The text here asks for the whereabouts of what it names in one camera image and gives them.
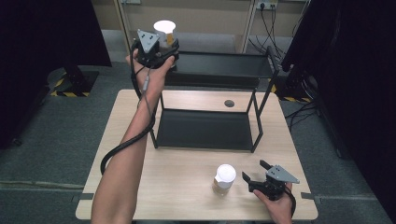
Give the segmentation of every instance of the black cable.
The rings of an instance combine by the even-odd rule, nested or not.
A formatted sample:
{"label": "black cable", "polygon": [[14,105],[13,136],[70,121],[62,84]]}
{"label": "black cable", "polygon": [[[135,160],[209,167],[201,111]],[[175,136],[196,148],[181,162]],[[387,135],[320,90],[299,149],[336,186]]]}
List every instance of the black cable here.
{"label": "black cable", "polygon": [[300,109],[298,109],[297,111],[295,111],[295,112],[293,112],[293,113],[291,113],[291,114],[285,116],[285,119],[288,119],[288,118],[291,117],[290,126],[289,126],[289,131],[290,131],[290,132],[291,132],[291,128],[292,128],[292,126],[293,126],[294,124],[297,124],[298,122],[300,122],[300,121],[302,121],[302,120],[304,120],[304,119],[307,119],[308,117],[310,117],[311,115],[313,115],[313,114],[315,113],[315,112],[314,112],[314,113],[311,113],[311,114],[307,114],[305,118],[300,119],[300,120],[298,120],[297,122],[293,123],[294,119],[297,117],[297,115],[298,115],[300,112],[305,111],[305,110],[309,110],[309,109],[315,109],[315,108],[316,108],[315,106],[306,108],[308,105],[311,105],[311,104],[313,104],[313,103],[314,103],[314,101],[311,101],[311,102],[309,102],[308,104],[303,105],[303,106],[302,106]]}
{"label": "black cable", "polygon": [[119,144],[117,147],[114,147],[113,149],[111,149],[102,159],[102,162],[100,164],[101,173],[102,174],[105,173],[106,165],[107,165],[108,160],[110,160],[110,158],[112,158],[114,155],[119,153],[121,150],[125,149],[126,147],[132,145],[133,143],[135,143],[135,142],[139,141],[141,138],[143,138],[146,134],[148,134],[151,131],[152,127],[154,127],[154,124],[155,124],[155,115],[153,114],[151,116],[150,123],[145,128],[145,130],[143,130],[143,132],[141,132],[137,136],[129,139],[128,141]]}
{"label": "black cable", "polygon": [[276,45],[276,39],[275,39],[275,20],[276,20],[276,9],[275,9],[275,7],[274,6],[271,6],[271,19],[272,19],[272,27],[271,27],[271,29],[272,29],[272,34],[273,34],[273,40],[274,40],[274,42],[273,42],[273,44],[274,44],[274,47],[275,47],[275,50],[276,50],[276,53],[277,53],[277,56],[279,57],[279,59],[282,61],[282,56],[280,55],[280,51],[282,52],[282,53],[284,53],[283,52],[283,50],[282,49],[280,49],[277,45]]}
{"label": "black cable", "polygon": [[143,91],[143,98],[145,98],[146,105],[148,107],[148,116],[151,116],[151,109],[149,107],[149,101],[148,101],[148,97],[146,95],[146,91],[147,91],[148,86],[149,86],[149,72],[151,71],[151,69],[152,69],[152,66],[148,70],[148,75],[146,76],[146,80],[145,80],[145,83],[143,84],[143,88],[142,88],[143,89],[142,90]]}
{"label": "black cable", "polygon": [[[135,44],[133,44],[133,46],[131,47],[130,50],[130,61],[131,61],[131,80],[132,83],[134,85],[135,91],[137,96],[139,97],[139,103],[141,101],[142,98],[142,93],[139,90],[138,84],[137,84],[137,74],[142,71],[146,66],[143,66],[142,68],[140,68],[136,73],[134,72],[134,61],[133,61],[133,53],[134,53],[134,48],[135,48]],[[148,104],[148,112],[150,113],[150,109],[149,109],[149,102],[146,99],[146,104]],[[108,160],[110,160],[110,158],[112,158],[114,155],[116,155],[117,153],[119,153],[121,150],[127,148],[128,146],[131,146],[133,143],[139,141],[141,138],[143,138],[144,136],[146,136],[146,134],[148,134],[152,128],[154,127],[155,124],[155,114],[152,113],[151,114],[151,120],[150,123],[148,124],[148,126],[141,132],[139,133],[137,136],[119,144],[118,146],[114,147],[113,149],[111,149],[109,152],[107,152],[107,154],[102,158],[102,162],[100,164],[100,171],[102,173],[102,175],[105,173],[106,170],[106,165]]]}
{"label": "black cable", "polygon": [[293,217],[294,212],[296,210],[297,202],[296,198],[294,198],[294,195],[291,193],[291,190],[285,186],[285,193],[290,197],[291,199],[291,216]]}
{"label": "black cable", "polygon": [[276,45],[276,43],[275,43],[275,41],[274,41],[274,39],[272,38],[272,36],[271,36],[271,33],[273,32],[273,30],[274,30],[274,24],[275,24],[275,20],[274,20],[274,17],[272,17],[272,27],[271,27],[271,31],[269,31],[268,30],[268,26],[267,26],[267,22],[265,21],[265,19],[264,19],[264,15],[263,15],[263,10],[262,10],[262,22],[264,23],[264,27],[265,27],[265,31],[267,32],[267,34],[268,34],[268,36],[269,36],[269,38],[270,38],[270,40],[271,40],[271,42],[274,44],[274,47],[275,47],[275,50],[276,50],[276,56],[279,58],[279,59],[281,59],[281,57],[280,57],[280,54],[279,54],[279,48],[277,47],[277,45]]}
{"label": "black cable", "polygon": [[265,45],[265,43],[267,43],[269,37],[270,36],[268,35],[267,38],[265,39],[264,43],[261,44],[259,41],[259,38],[256,36],[257,42],[259,42],[259,44],[262,46],[261,49],[264,48],[264,45]]}
{"label": "black cable", "polygon": [[289,117],[291,117],[291,116],[293,116],[293,115],[295,115],[295,114],[298,114],[298,113],[300,113],[301,111],[304,111],[306,106],[311,105],[311,104],[313,104],[313,103],[314,103],[314,102],[311,101],[311,102],[309,102],[308,104],[303,105],[300,109],[298,109],[298,110],[294,111],[293,113],[291,113],[291,114],[285,116],[285,119],[288,119]]}
{"label": "black cable", "polygon": [[259,47],[257,47],[253,41],[251,41],[251,39],[249,38],[248,41],[250,42],[251,45],[253,45],[253,47],[261,54],[265,54],[265,51],[263,51],[262,49],[259,49]]}
{"label": "black cable", "polygon": [[291,31],[291,38],[294,38],[295,29],[297,28],[297,25],[300,25],[300,22],[303,20],[303,17],[304,17],[305,12],[306,12],[306,7],[309,6],[309,3],[310,3],[310,2],[311,2],[311,0],[305,1],[303,10],[301,11],[301,14],[300,14],[300,18],[299,18],[299,20],[297,20],[297,22],[294,24],[293,30]]}
{"label": "black cable", "polygon": [[267,38],[264,40],[264,42],[263,43],[260,43],[260,40],[259,40],[259,38],[256,36],[256,40],[257,40],[257,43],[259,43],[259,45],[260,45],[260,49],[261,50],[265,50],[265,44],[267,43],[267,41],[268,41],[268,36],[267,36]]}

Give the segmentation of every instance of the person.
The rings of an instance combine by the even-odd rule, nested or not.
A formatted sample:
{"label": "person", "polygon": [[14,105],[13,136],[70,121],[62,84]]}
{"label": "person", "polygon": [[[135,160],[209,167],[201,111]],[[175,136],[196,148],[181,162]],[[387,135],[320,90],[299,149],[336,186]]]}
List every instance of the person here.
{"label": "person", "polygon": [[[149,75],[148,87],[142,97],[142,101],[122,137],[125,142],[140,134],[149,124],[151,115],[149,112],[158,102],[163,91],[165,76],[174,63],[174,57],[168,58],[158,69],[143,68],[137,62],[137,49],[133,52],[133,59],[126,57],[127,63],[134,64],[134,70],[140,90]],[[146,153],[148,136],[120,151],[110,160],[103,174],[92,202],[92,224],[100,223],[125,223],[131,224],[134,217],[137,202],[137,192],[142,175]],[[279,201],[271,202],[259,191],[256,196],[267,206],[271,218],[276,223],[291,223],[290,204],[287,198],[282,197]]]}

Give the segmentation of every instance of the white cylinder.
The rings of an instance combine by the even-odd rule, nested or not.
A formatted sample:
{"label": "white cylinder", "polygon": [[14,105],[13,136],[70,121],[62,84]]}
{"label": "white cylinder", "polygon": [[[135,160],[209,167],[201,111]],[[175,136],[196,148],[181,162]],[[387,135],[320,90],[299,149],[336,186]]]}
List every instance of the white cylinder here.
{"label": "white cylinder", "polygon": [[217,194],[225,195],[233,185],[235,178],[235,169],[229,164],[222,164],[216,171],[212,188]]}

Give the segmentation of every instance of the black curtain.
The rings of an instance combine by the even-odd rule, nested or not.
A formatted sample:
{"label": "black curtain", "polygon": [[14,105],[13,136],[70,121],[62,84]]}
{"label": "black curtain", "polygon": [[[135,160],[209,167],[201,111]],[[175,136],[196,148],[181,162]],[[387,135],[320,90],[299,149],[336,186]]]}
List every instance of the black curtain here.
{"label": "black curtain", "polygon": [[77,65],[111,66],[91,1],[1,1],[0,148],[48,91],[48,74]]}
{"label": "black curtain", "polygon": [[291,87],[316,79],[332,126],[394,222],[395,8],[390,0],[313,0],[282,64],[294,64]]}

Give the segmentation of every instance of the hand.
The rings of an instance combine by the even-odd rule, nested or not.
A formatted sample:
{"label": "hand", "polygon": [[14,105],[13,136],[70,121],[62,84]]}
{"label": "hand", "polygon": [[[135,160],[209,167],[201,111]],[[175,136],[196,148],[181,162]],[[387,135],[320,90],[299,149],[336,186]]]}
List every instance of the hand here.
{"label": "hand", "polygon": [[[286,187],[291,191],[291,183],[287,183]],[[291,223],[291,199],[283,193],[279,200],[271,201],[259,190],[253,190],[253,193],[262,201],[270,213],[271,219],[276,224],[290,224]]]}
{"label": "hand", "polygon": [[[165,61],[165,63],[157,69],[149,69],[147,67],[143,68],[144,65],[139,63],[136,58],[137,58],[137,49],[135,49],[133,53],[133,63],[134,63],[134,72],[135,73],[138,72],[138,74],[136,75],[136,79],[139,85],[139,89],[142,90],[143,83],[145,82],[146,76],[149,73],[148,85],[151,87],[151,89],[155,90],[156,92],[161,92],[163,90],[166,72],[171,68],[172,64],[174,63],[175,57],[174,56],[169,57]],[[129,65],[131,65],[130,55],[126,56],[125,60]]]}

